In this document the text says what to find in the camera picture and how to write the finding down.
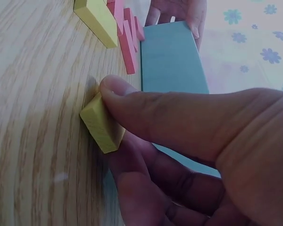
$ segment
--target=wooden table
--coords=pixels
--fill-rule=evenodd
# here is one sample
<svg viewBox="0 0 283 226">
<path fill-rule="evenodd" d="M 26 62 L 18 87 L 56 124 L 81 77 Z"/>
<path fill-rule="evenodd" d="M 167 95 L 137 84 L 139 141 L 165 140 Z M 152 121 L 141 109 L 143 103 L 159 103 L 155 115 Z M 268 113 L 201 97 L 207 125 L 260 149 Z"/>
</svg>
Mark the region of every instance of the wooden table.
<svg viewBox="0 0 283 226">
<path fill-rule="evenodd" d="M 140 75 L 126 75 L 120 48 L 106 49 L 73 4 L 0 0 L 0 226 L 123 225 L 79 112 L 107 74 L 138 89 Z"/>
</svg>

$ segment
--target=skin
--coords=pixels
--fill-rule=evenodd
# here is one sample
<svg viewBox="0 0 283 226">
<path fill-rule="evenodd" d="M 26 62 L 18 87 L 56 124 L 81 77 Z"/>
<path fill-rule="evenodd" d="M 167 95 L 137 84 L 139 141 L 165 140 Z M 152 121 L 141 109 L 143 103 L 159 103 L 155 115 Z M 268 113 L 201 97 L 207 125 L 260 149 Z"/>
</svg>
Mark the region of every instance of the skin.
<svg viewBox="0 0 283 226">
<path fill-rule="evenodd" d="M 187 22 L 198 50 L 200 49 L 207 13 L 206 0 L 151 0 L 146 26 L 165 24 L 175 17 L 175 21 Z"/>
<path fill-rule="evenodd" d="M 127 131 L 105 155 L 126 226 L 283 226 L 283 92 L 143 93 L 100 84 Z M 219 170 L 193 172 L 157 143 Z"/>
</svg>

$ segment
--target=red block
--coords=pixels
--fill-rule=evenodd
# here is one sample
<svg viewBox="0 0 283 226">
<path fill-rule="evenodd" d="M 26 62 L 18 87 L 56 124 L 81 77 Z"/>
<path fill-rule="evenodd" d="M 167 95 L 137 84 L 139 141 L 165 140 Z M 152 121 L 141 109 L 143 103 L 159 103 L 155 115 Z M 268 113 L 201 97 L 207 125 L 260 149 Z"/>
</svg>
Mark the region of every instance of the red block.
<svg viewBox="0 0 283 226">
<path fill-rule="evenodd" d="M 124 22 L 124 0 L 108 0 L 107 7 L 117 22 L 117 35 L 123 34 Z"/>
<path fill-rule="evenodd" d="M 134 17 L 135 20 L 135 27 L 136 27 L 136 36 L 139 39 L 139 41 L 145 41 L 145 34 L 143 32 L 143 27 L 138 20 L 137 16 Z"/>
<path fill-rule="evenodd" d="M 129 27 L 130 27 L 130 31 L 131 31 L 131 35 L 133 39 L 134 49 L 135 49 L 135 52 L 137 52 L 138 44 L 137 44 L 137 37 L 136 37 L 136 27 L 135 27 L 134 15 L 130 8 L 124 8 L 124 18 L 125 20 L 128 20 L 129 22 Z"/>
<path fill-rule="evenodd" d="M 124 32 L 123 35 L 119 36 L 119 43 L 123 52 L 127 74 L 135 74 L 137 72 L 138 65 L 130 26 L 127 20 L 124 21 Z"/>
</svg>

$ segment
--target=tablecloth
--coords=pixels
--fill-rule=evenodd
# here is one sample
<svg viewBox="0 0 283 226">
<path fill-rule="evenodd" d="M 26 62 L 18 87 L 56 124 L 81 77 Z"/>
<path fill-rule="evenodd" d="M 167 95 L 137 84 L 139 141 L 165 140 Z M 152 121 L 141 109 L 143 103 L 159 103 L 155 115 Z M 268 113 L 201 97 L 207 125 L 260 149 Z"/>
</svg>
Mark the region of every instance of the tablecloth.
<svg viewBox="0 0 283 226">
<path fill-rule="evenodd" d="M 200 57 L 212 94 L 283 90 L 283 0 L 208 0 Z"/>
</svg>

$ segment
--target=yellow block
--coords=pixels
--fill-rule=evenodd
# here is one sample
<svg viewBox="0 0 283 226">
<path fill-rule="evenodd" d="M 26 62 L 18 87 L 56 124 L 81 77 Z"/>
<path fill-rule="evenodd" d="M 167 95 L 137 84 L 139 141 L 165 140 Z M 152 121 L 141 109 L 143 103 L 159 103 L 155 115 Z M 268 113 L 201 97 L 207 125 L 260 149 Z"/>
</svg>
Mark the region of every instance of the yellow block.
<svg viewBox="0 0 283 226">
<path fill-rule="evenodd" d="M 100 93 L 81 111 L 80 116 L 103 153 L 119 148 L 125 129 L 112 118 Z"/>
<path fill-rule="evenodd" d="M 103 0 L 75 0 L 74 12 L 107 48 L 117 47 L 117 23 Z"/>
</svg>

